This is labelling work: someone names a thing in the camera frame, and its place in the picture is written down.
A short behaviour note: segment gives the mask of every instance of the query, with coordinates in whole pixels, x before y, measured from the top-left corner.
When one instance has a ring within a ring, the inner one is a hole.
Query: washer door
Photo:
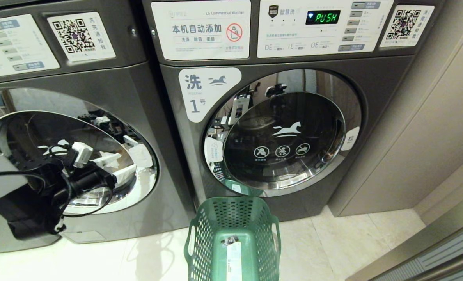
[[[342,79],[312,69],[283,71],[251,83],[217,110],[204,154],[230,189],[280,196],[330,174],[360,125],[358,96]]]
[[[24,171],[55,144],[83,142],[90,160],[117,176],[110,203],[96,213],[115,212],[144,199],[153,189],[158,165],[148,143],[110,112],[65,94],[38,89],[0,91],[0,153]],[[53,149],[55,155],[64,149]],[[68,214],[101,207],[110,196],[97,186],[69,203]]]

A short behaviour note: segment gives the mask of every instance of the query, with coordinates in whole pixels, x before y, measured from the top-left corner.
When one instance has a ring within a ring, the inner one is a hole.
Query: warning label
[[[151,8],[166,59],[249,57],[249,0],[152,2]]]

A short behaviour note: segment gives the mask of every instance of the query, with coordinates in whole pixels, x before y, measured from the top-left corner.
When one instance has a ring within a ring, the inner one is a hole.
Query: digital display
[[[306,25],[329,25],[339,21],[340,10],[308,11]]]

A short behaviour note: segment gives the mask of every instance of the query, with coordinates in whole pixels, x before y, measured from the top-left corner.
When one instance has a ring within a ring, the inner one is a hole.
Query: white tile floor
[[[280,224],[282,281],[343,281],[424,228],[413,210]],[[0,280],[183,281],[187,229],[149,237],[0,254]]]

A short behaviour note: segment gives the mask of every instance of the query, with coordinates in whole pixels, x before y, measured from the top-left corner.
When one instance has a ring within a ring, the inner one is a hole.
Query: qr code
[[[386,39],[408,39],[419,19],[421,10],[398,10]]]
[[[96,50],[91,35],[82,18],[77,18],[76,20],[53,21],[53,27],[68,53]]]

